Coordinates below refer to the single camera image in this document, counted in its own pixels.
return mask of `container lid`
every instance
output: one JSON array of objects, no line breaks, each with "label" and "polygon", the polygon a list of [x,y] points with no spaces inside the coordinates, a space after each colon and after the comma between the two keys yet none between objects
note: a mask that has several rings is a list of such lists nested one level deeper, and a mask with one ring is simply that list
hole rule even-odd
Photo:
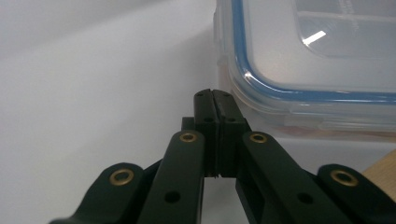
[{"label": "container lid", "polygon": [[233,39],[267,97],[396,105],[396,0],[233,0]]}]

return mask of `white table surface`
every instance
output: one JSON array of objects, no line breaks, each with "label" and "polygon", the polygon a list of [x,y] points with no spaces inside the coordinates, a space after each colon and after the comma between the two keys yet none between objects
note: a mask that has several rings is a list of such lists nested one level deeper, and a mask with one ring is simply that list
hole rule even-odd
[{"label": "white table surface", "polygon": [[[218,87],[214,0],[0,1],[0,217],[69,217],[108,166],[159,160],[192,96]],[[363,170],[394,143],[279,138],[315,172]],[[206,179],[202,223],[247,223],[231,179]]]}]

